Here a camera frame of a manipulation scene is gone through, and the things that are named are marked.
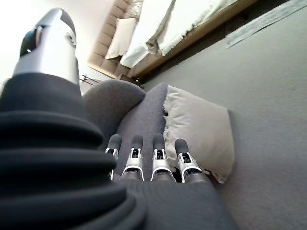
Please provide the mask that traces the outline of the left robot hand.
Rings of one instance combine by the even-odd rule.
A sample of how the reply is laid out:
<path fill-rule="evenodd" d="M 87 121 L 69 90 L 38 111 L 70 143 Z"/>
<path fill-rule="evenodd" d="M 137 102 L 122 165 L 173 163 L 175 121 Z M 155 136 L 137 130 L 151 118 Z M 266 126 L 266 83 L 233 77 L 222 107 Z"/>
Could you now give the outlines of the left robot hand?
<path fill-rule="evenodd" d="M 116 160 L 98 149 L 79 88 L 76 32 L 53 8 L 24 37 L 0 97 L 0 227 L 3 230 L 236 230 L 211 182 L 110 178 Z"/>

